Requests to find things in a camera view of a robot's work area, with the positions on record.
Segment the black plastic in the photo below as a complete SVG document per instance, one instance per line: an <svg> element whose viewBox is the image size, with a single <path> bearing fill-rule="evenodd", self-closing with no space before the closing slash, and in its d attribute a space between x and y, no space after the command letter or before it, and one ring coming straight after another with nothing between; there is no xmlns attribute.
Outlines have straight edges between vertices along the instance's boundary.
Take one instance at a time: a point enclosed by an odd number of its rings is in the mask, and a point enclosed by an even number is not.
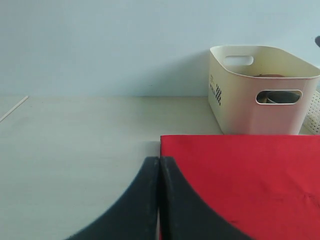
<svg viewBox="0 0 320 240"><path fill-rule="evenodd" d="M158 173L159 158L147 157L117 202L68 240L155 240Z"/></svg>
<svg viewBox="0 0 320 240"><path fill-rule="evenodd" d="M163 240L251 239L215 213L200 198L172 157L160 158L158 184Z"/></svg>

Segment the white stick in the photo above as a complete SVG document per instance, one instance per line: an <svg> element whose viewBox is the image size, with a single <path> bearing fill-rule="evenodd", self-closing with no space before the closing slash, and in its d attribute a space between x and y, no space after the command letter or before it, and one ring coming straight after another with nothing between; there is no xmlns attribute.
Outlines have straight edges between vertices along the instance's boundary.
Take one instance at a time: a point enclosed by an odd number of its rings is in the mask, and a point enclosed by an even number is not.
<svg viewBox="0 0 320 240"><path fill-rule="evenodd" d="M20 102L18 102L13 108L11 108L6 114L4 114L1 118L0 118L0 123L6 118L8 117L14 110L16 110L17 107L19 107L21 104L24 103L25 100L27 100L29 98L29 96L25 96L24 98L22 98L22 100Z"/></svg>

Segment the table surface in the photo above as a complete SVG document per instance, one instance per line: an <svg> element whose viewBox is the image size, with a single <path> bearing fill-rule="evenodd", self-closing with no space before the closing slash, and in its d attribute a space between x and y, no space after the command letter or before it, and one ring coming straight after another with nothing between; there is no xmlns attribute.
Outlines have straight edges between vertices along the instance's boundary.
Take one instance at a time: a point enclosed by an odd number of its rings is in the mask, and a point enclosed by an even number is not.
<svg viewBox="0 0 320 240"><path fill-rule="evenodd" d="M22 97L0 97L0 114ZM1 238L79 231L119 198L145 157L159 156L169 134L222 132L205 97L30 97L0 123Z"/></svg>

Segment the red folder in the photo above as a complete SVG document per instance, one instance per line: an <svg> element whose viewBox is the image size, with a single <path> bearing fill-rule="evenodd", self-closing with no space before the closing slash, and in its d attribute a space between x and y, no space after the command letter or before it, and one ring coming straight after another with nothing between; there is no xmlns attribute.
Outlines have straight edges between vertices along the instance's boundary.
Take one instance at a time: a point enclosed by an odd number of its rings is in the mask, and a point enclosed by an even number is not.
<svg viewBox="0 0 320 240"><path fill-rule="evenodd" d="M161 155L253 239L320 239L319 136L165 135Z"/></svg>

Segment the basket handle cutout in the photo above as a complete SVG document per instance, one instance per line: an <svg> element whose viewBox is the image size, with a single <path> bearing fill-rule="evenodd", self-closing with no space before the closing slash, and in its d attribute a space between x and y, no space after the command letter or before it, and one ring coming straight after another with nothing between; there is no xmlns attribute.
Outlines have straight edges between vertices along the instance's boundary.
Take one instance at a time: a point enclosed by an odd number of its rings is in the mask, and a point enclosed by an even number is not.
<svg viewBox="0 0 320 240"><path fill-rule="evenodd" d="M261 105L293 105L301 98L300 90L263 90L256 95L256 102Z"/></svg>
<svg viewBox="0 0 320 240"><path fill-rule="evenodd" d="M223 64L226 66L249 66L254 63L254 57L249 55L226 56Z"/></svg>

